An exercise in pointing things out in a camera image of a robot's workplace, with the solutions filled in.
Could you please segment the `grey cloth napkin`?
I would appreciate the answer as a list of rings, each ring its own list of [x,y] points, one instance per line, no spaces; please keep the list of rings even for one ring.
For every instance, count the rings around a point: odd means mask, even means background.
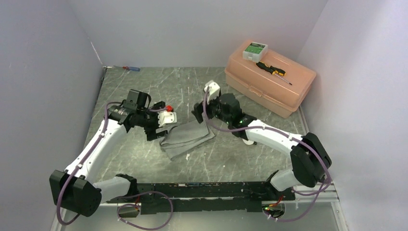
[[[173,160],[214,137],[215,134],[206,123],[198,123],[195,120],[172,127],[159,142],[159,146],[167,157]]]

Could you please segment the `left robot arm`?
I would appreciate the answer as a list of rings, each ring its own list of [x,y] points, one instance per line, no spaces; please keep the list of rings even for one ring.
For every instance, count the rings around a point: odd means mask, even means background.
[[[114,146],[134,127],[143,128],[148,141],[167,135],[158,132],[165,125],[174,124],[177,114],[163,101],[150,104],[151,96],[130,90],[121,102],[105,105],[103,120],[94,137],[81,154],[63,171],[55,170],[50,178],[51,193],[58,210],[62,208],[89,217],[101,203],[115,198],[134,201],[139,193],[137,179],[117,174],[105,181],[96,181],[98,171]]]

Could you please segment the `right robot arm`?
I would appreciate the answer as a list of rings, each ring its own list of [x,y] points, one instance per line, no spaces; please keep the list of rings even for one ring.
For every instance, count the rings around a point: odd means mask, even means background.
[[[332,182],[328,171],[332,161],[315,134],[294,134],[269,126],[245,113],[232,93],[221,94],[214,99],[205,95],[203,101],[194,105],[192,114],[199,123],[208,125],[212,118],[219,119],[228,126],[225,132],[288,156],[291,166],[272,173],[267,179],[265,193],[271,200],[278,199],[284,190],[294,186],[313,188],[319,182],[327,185]]]

